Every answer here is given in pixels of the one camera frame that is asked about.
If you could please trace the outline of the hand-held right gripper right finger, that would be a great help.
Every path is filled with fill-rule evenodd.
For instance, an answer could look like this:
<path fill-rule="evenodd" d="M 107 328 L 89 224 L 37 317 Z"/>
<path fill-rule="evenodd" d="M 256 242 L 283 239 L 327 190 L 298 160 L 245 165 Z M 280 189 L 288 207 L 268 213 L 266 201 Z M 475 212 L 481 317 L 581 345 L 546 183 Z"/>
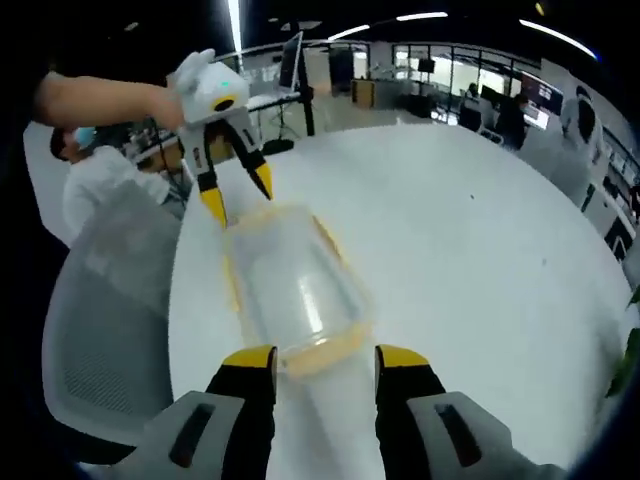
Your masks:
<path fill-rule="evenodd" d="M 564 479 L 513 446 L 510 429 L 465 394 L 445 390 L 429 361 L 375 347 L 375 431 L 388 479 Z"/>

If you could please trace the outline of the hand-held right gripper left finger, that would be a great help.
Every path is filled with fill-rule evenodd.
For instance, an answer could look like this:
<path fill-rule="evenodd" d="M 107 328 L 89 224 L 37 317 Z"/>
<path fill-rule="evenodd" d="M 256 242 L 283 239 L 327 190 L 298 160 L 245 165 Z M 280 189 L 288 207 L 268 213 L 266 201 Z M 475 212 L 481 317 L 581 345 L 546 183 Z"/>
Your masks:
<path fill-rule="evenodd" d="M 145 428 L 126 479 L 264 479 L 275 435 L 277 348 L 225 358 L 204 392 L 190 391 Z"/>

